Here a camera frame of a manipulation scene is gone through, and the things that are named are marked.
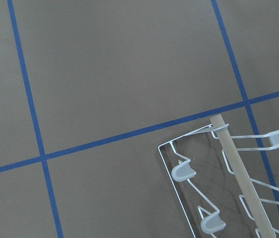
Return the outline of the wooden dowel rod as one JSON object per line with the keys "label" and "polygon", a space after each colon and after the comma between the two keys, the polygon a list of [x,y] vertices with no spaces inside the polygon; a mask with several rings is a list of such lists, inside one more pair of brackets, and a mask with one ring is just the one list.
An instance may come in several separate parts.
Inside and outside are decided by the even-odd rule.
{"label": "wooden dowel rod", "polygon": [[257,229],[260,232],[260,236],[262,238],[275,238],[276,233],[272,228],[266,211],[236,149],[233,139],[228,131],[228,126],[225,124],[221,115],[211,117],[210,121],[215,128],[222,128],[216,132],[217,137],[225,152],[226,158],[229,160],[232,171],[234,172],[239,187],[245,197],[248,208],[256,223]]}

